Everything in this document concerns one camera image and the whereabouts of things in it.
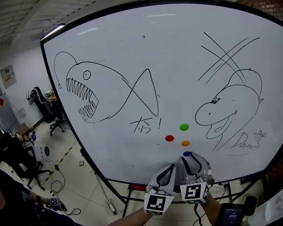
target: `floor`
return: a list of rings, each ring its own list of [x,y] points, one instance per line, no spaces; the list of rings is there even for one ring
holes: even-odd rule
[[[73,209],[78,208],[82,212],[79,215],[71,215],[70,217],[77,223],[85,226],[105,226],[109,223],[122,217],[124,211],[124,204],[117,199],[113,193],[103,184],[108,198],[111,200],[115,209],[117,210],[117,215],[112,214],[110,208],[108,207],[104,195],[100,189],[99,183],[91,172],[91,168],[87,161],[80,154],[80,146],[76,141],[71,129],[67,124],[64,125],[65,133],[62,133],[58,128],[53,132],[53,136],[50,137],[50,128],[47,123],[42,123],[36,128],[36,143],[46,144],[50,149],[50,156],[47,158],[43,168],[44,169],[54,169],[54,163],[58,162],[63,158],[64,154],[72,147],[69,153],[64,157],[63,161],[59,165],[60,171],[65,177],[65,187],[58,194],[62,202],[66,205],[70,213]],[[83,166],[79,166],[79,162],[84,161]],[[5,164],[1,163],[0,169],[4,170],[15,180],[27,184],[27,180],[24,182],[15,174],[11,172],[11,168]],[[43,183],[47,178],[48,173],[40,175],[40,181]],[[64,182],[64,179],[59,171],[55,171],[49,180],[44,184],[45,191],[41,190],[35,180],[32,182],[32,191],[40,196],[49,198],[51,184],[55,180],[60,180]],[[111,182],[113,187],[119,191],[121,195],[127,195],[127,185],[120,184],[116,182]],[[240,185],[239,180],[230,182],[232,193],[240,192],[245,185]],[[53,190],[58,190],[60,185],[58,182],[52,185]],[[210,189],[210,193],[213,197],[219,197],[224,193],[224,188],[222,186],[214,185]],[[247,193],[246,195],[256,195],[259,198],[259,202],[262,198],[263,187],[261,181],[258,181]],[[242,196],[236,201],[236,203],[243,203],[245,196]],[[133,191],[131,197],[144,198],[143,192]],[[181,201],[180,194],[176,195],[174,201]],[[221,202],[228,202],[228,199],[223,199]],[[143,207],[143,202],[130,201],[126,213],[130,214],[134,211]],[[146,226],[198,226],[199,223],[195,223],[197,216],[194,213],[194,208],[190,204],[171,204],[164,216],[153,216],[152,219],[146,224]],[[204,213],[201,207],[197,208],[200,215]],[[208,218],[204,216],[202,218],[202,225],[211,225]]]

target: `hand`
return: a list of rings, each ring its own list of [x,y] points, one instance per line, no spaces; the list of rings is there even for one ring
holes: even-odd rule
[[[208,181],[207,181],[207,184],[208,185],[213,185],[215,182],[215,180],[213,179],[213,176],[212,175],[208,175]]]

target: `fish eye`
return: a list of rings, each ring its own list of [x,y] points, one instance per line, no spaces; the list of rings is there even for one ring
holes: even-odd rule
[[[91,76],[91,73],[89,70],[85,70],[84,73],[83,73],[83,78],[84,80],[88,80]]]

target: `wrist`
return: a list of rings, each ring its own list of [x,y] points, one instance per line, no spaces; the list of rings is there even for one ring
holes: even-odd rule
[[[50,199],[49,198],[43,198],[42,203],[50,205]]]

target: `sleeve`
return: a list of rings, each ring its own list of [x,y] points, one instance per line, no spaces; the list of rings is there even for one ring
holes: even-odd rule
[[[15,181],[12,179],[8,174],[6,174],[4,171],[0,170],[0,182],[3,182],[3,185],[8,185],[8,187],[13,187],[19,191],[22,191],[23,193],[29,195],[29,190],[23,186],[23,184]]]

